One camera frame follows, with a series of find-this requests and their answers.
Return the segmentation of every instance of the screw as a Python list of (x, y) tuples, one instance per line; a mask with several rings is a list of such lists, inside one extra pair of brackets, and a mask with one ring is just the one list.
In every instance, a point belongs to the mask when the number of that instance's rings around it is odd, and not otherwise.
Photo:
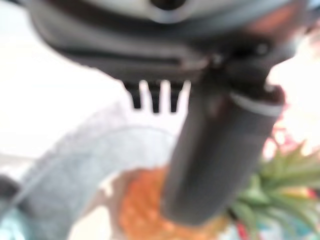
[(221, 65), (223, 64), (223, 62), (224, 62), (224, 58), (222, 55), (217, 54), (217, 53), (213, 54), (213, 56), (212, 56), (212, 67), (213, 68), (215, 68), (215, 69), (220, 68)]
[(269, 47), (267, 44), (265, 43), (260, 43), (256, 49), (255, 49), (255, 52), (259, 55), (265, 55), (269, 50)]

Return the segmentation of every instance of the pineapple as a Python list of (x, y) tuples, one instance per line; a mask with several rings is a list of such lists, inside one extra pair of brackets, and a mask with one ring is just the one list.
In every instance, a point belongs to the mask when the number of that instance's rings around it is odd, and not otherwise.
[(244, 226), (249, 239), (256, 240), (258, 224), (274, 222), (295, 239), (292, 219), (318, 234), (317, 199), (309, 189), (320, 187), (320, 163), (318, 153), (303, 155), (303, 146), (286, 153), (278, 147), (272, 160), (260, 162), (225, 214), (195, 228), (177, 225), (160, 213), (167, 169), (141, 170), (122, 199), (119, 225), (129, 240), (215, 240), (231, 223)]
[(230, 223), (222, 215), (201, 227), (177, 225), (160, 213), (166, 168), (142, 170), (127, 188), (119, 223), (129, 240), (214, 240)]

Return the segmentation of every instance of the black knob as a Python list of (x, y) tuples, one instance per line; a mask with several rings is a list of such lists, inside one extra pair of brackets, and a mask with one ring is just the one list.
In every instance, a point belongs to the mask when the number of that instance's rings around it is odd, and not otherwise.
[(172, 11), (182, 7), (187, 0), (150, 0), (157, 8)]

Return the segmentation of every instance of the black cylindrical handle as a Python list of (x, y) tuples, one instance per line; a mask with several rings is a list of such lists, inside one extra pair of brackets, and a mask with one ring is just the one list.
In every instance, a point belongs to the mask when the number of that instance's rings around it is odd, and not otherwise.
[(200, 225), (225, 210), (255, 169), (284, 102), (277, 86), (245, 95), (195, 89), (164, 185), (163, 214)]

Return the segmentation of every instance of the gray cloth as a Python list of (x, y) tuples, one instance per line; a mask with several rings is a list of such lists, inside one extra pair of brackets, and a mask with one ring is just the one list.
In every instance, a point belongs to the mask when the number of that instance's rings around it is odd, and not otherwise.
[(153, 119), (147, 113), (133, 112), (127, 102), (118, 102), (38, 161), (23, 180), (20, 196), (34, 240), (66, 239), (98, 184), (110, 174), (169, 160), (176, 138), (165, 127), (153, 126)]

